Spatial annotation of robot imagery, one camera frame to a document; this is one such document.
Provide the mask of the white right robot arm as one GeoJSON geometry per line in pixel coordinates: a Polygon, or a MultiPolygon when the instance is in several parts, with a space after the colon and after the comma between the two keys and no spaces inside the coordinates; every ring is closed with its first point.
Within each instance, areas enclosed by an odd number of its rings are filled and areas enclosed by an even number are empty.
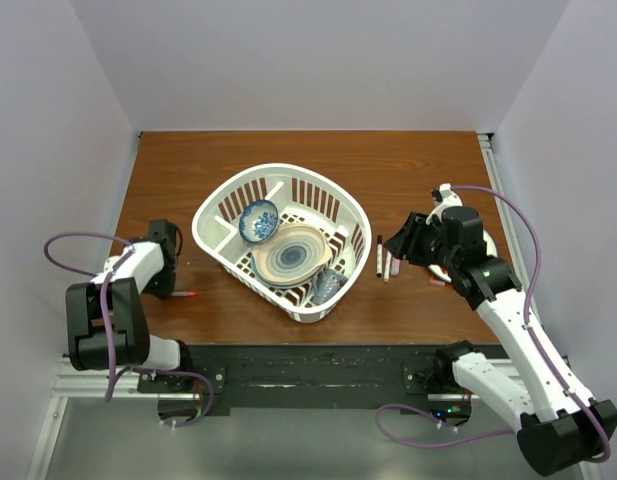
{"type": "Polygon", "coordinates": [[[396,258],[446,269],[453,289],[496,335],[522,381],[492,367],[485,355],[462,341],[440,350],[433,369],[436,386],[461,387],[480,397],[509,426],[527,463],[542,476],[580,462],[605,459],[617,427],[617,408],[599,401],[573,374],[536,317],[509,263],[488,254],[483,221],[466,206],[427,217],[409,214],[385,241],[396,258]]]}

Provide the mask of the pink highlighter pen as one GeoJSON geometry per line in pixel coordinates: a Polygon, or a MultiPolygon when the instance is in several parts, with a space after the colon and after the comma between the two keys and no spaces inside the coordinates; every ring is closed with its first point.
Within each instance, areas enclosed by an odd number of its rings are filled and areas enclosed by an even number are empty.
{"type": "Polygon", "coordinates": [[[398,258],[393,258],[391,261],[391,272],[390,275],[395,277],[400,273],[400,265],[401,261],[398,258]]]}

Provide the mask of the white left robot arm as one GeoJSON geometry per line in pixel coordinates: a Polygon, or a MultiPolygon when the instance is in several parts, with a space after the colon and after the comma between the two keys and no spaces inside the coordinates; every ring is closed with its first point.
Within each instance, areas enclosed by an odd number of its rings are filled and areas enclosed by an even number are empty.
{"type": "Polygon", "coordinates": [[[166,237],[140,238],[108,260],[104,270],[66,291],[69,358],[79,370],[109,373],[105,399],[112,399],[119,366],[160,371],[173,392],[195,380],[189,348],[181,340],[149,333],[141,295],[167,299],[174,292],[177,242],[166,237]]]}

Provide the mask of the white black marker pen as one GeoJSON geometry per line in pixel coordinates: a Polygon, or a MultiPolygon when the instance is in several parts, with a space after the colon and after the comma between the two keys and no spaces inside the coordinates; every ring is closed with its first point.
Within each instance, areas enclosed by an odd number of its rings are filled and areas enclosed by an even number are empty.
{"type": "Polygon", "coordinates": [[[383,237],[379,234],[376,245],[376,276],[378,278],[383,276],[383,265],[383,237]]]}

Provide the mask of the white red pen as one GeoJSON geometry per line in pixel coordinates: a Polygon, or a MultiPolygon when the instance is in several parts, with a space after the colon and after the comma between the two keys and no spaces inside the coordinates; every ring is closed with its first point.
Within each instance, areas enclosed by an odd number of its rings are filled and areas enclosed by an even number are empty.
{"type": "Polygon", "coordinates": [[[383,282],[388,283],[391,277],[392,254],[386,248],[384,248],[384,253],[383,282]]]}

